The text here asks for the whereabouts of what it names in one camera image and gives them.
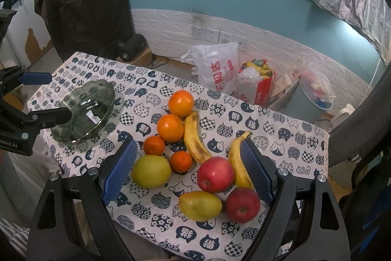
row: tangerine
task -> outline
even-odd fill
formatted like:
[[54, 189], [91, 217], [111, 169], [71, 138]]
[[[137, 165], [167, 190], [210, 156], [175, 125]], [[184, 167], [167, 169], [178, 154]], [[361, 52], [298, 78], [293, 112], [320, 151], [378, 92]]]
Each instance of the tangerine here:
[[174, 114], [166, 114], [158, 122], [158, 134], [166, 142], [178, 142], [183, 136], [182, 120]]
[[144, 152], [147, 155], [161, 155], [164, 152], [166, 144], [159, 136], [149, 136], [143, 144]]
[[169, 99], [169, 110], [172, 114], [184, 117], [190, 114], [194, 107], [194, 99], [186, 90], [176, 91]]
[[185, 151], [175, 152], [170, 158], [171, 168], [178, 173], [187, 172], [192, 162], [191, 155]]

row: cat print tablecloth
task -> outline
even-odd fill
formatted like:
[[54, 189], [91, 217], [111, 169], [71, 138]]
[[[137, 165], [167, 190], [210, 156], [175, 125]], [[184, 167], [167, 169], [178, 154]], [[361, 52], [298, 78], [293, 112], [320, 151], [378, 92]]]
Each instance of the cat print tablecloth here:
[[[138, 157], [144, 155], [143, 141], [157, 134], [158, 120], [168, 112], [169, 97], [176, 90], [191, 92], [199, 113], [199, 135], [213, 156], [228, 156], [231, 141], [243, 131], [252, 131], [252, 140], [277, 167], [296, 176], [327, 175], [328, 134], [322, 129], [280, 113], [249, 105], [229, 95], [147, 68], [75, 53], [28, 102], [30, 110], [58, 107], [65, 95], [87, 81], [106, 79], [115, 86], [115, 107], [108, 124], [89, 141], [78, 145], [58, 144], [50, 130], [42, 130], [51, 156], [64, 173], [80, 175], [99, 167], [130, 135], [138, 141]], [[165, 148], [167, 159], [184, 150], [183, 142]], [[267, 206], [262, 202], [258, 216], [239, 225], [224, 213], [225, 200], [232, 190], [217, 194], [223, 212], [208, 222], [189, 220], [178, 208], [178, 197], [199, 190], [195, 162], [184, 175], [173, 173], [167, 184], [155, 189], [139, 188], [130, 178], [118, 198], [108, 205], [111, 217], [122, 226], [175, 254], [193, 261], [239, 261], [257, 235]], [[279, 253], [287, 248], [282, 247]]]

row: trash can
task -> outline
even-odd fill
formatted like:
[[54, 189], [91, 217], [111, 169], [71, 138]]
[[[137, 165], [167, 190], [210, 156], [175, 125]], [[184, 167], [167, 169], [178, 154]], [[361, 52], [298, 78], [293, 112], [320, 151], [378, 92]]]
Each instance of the trash can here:
[[302, 82], [300, 81], [296, 91], [292, 95], [291, 100], [288, 102], [286, 107], [284, 107], [279, 112], [291, 118], [297, 118], [299, 120], [313, 123], [318, 118], [320, 118], [323, 113], [327, 112], [333, 107], [333, 103], [325, 103], [330, 107], [324, 109], [310, 100], [307, 94], [303, 91]]

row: screw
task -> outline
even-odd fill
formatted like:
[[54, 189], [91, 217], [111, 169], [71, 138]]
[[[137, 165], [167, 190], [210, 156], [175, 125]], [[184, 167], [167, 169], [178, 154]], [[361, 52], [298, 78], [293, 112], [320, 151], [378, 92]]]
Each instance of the screw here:
[[51, 181], [57, 180], [58, 179], [58, 174], [56, 172], [54, 172], [53, 174], [50, 175], [49, 179]]
[[287, 175], [288, 175], [288, 171], [287, 171], [285, 168], [279, 168], [279, 169], [278, 169], [278, 173], [279, 173], [281, 176], [287, 176]]
[[94, 176], [98, 173], [98, 168], [97, 167], [91, 167], [87, 173], [90, 175], [90, 176]]
[[321, 175], [321, 174], [317, 176], [317, 179], [318, 179], [321, 183], [324, 183], [324, 182], [326, 182], [326, 180], [327, 180], [326, 176], [325, 176], [325, 175]]

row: plastic bag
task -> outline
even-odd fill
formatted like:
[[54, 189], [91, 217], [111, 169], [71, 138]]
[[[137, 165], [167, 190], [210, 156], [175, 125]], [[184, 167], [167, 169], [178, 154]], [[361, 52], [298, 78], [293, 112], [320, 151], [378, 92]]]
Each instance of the plastic bag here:
[[241, 73], [239, 73], [238, 77], [239, 80], [251, 84], [258, 84], [258, 82], [263, 80], [262, 76], [254, 67], [244, 69]]
[[192, 74], [198, 75], [198, 84], [225, 94], [235, 90], [240, 66], [238, 43], [195, 45], [181, 61], [196, 65]]
[[300, 83], [303, 91], [315, 103], [319, 100], [333, 103], [336, 97], [326, 75], [320, 71], [319, 65], [314, 62], [304, 68]]

